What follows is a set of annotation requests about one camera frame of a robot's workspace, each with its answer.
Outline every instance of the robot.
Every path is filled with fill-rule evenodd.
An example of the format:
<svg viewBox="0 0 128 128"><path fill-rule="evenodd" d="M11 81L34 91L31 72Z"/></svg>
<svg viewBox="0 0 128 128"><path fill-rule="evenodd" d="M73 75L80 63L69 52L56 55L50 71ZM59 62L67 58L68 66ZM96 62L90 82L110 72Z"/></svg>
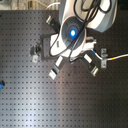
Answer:
<svg viewBox="0 0 128 128"><path fill-rule="evenodd" d="M87 28L105 32L113 25L116 13L117 0L61 0L59 23L51 16L46 21L56 32L51 35L49 54L51 58L58 58L49 76L54 80L66 60L72 64L78 59L88 67L93 76L96 76L99 68L86 54L89 50L102 60L105 68L107 60L99 57L94 51L97 42L93 37L87 36ZM36 57L37 49L42 52L39 45L33 49ZM103 53L103 57L107 57L105 49Z"/></svg>

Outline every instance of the perforated metal wall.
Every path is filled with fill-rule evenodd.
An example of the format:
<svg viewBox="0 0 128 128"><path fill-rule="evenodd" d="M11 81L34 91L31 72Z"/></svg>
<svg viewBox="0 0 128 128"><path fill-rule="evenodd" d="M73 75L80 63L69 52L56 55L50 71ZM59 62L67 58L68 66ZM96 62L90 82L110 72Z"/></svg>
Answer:
<svg viewBox="0 0 128 128"><path fill-rule="evenodd" d="M119 11L114 26L100 34L96 50L109 56L128 53L128 15ZM0 12L0 126L3 128L127 128L128 58L108 63L93 78L79 61L66 63L55 81L48 77L55 60L32 63L29 48L40 35L53 33L45 21L57 11Z"/></svg>

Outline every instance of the glowing blue eye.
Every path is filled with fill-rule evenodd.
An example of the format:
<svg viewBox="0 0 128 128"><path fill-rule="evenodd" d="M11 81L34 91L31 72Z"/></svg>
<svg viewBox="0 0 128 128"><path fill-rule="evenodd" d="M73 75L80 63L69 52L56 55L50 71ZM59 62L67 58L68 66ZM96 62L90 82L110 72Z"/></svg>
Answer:
<svg viewBox="0 0 128 128"><path fill-rule="evenodd" d="M72 30L72 31L71 31L71 37L74 37L75 35L76 35L75 30Z"/></svg>

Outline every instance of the cable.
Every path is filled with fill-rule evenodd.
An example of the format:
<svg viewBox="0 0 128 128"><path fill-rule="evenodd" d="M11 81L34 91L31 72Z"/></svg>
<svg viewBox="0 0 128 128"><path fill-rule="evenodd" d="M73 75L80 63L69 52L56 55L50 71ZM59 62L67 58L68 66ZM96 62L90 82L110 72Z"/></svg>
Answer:
<svg viewBox="0 0 128 128"><path fill-rule="evenodd" d="M93 0L93 2L92 2L92 4L91 4L91 6L90 6L90 8L89 8L89 10L88 10L88 13L87 13L87 16L86 16L86 18L85 18L85 21L84 21L84 28L85 27L87 27L87 25L88 25L88 23L90 22L90 20L92 20L92 17L93 17L93 14L94 14L94 12L95 12L95 10L97 9L97 5L99 4L99 2L100 2L100 0L98 0L97 2L96 2L96 5L95 5L95 7L92 9L92 7L93 7L93 5L94 5L94 3L95 3L95 0ZM77 45L77 42L79 41L79 38L77 39L77 41L75 42L75 44L73 45L73 47L72 47L72 49L71 49L71 52L70 52L70 54L69 54L69 62L70 63L72 63L72 62L74 62L74 61L76 61L76 60L78 60L80 57L79 57L79 55L73 60L73 61L71 61L71 55L72 55L72 52L73 52L73 50L75 49L75 47L76 47L76 45Z"/></svg>
<svg viewBox="0 0 128 128"><path fill-rule="evenodd" d="M101 9L101 7L100 7L100 5L99 5L99 10L101 11L101 12L103 12L103 13L108 13L110 10L111 10L111 8L112 8L112 0L109 0L110 1L110 6L109 6L109 8L108 8L108 10L107 11L104 11L104 10L102 10Z"/></svg>
<svg viewBox="0 0 128 128"><path fill-rule="evenodd" d="M92 51L100 60L103 60L103 58L100 57L94 50L92 50ZM112 58L106 58L106 60L111 61L111 60L116 60L116 59L123 58L123 57L128 57L128 54L124 54L124 55L120 55L120 56L112 57Z"/></svg>
<svg viewBox="0 0 128 128"><path fill-rule="evenodd" d="M56 2L56 3L52 3L52 4L48 5L48 7L46 8L46 10L47 10L48 8L50 8L51 6L57 5L57 4L60 4L60 2Z"/></svg>
<svg viewBox="0 0 128 128"><path fill-rule="evenodd" d="M83 12L87 12L89 9L83 9L84 2L85 2L85 0L84 0L84 1L82 2L82 4L81 4L81 10L82 10ZM97 0L95 0L95 2L94 2L94 4L93 4L92 8L95 7L96 2L97 2ZM77 12L76 12L76 9L75 9L76 3L77 3L77 0L75 0L75 3L74 3L74 13L75 13L77 19L78 19L80 22L84 22L84 20L83 20L82 18L80 18L80 17L78 16ZM107 14L107 13L111 10L111 7L112 7L112 0L110 0L110 6L109 6L109 8L108 8L107 11L102 10L101 7L100 7L100 4L101 4L101 0L99 1L99 4L97 5L97 12L98 12L98 10L100 10L101 12Z"/></svg>

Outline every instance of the robot eye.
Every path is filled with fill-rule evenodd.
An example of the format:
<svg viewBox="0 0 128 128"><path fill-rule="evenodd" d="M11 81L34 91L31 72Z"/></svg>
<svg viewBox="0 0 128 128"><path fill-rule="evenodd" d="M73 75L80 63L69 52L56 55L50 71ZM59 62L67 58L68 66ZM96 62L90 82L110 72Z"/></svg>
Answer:
<svg viewBox="0 0 128 128"><path fill-rule="evenodd" d="M75 37L75 35L76 35L76 31L75 30L71 30L71 37L73 38L73 37Z"/></svg>

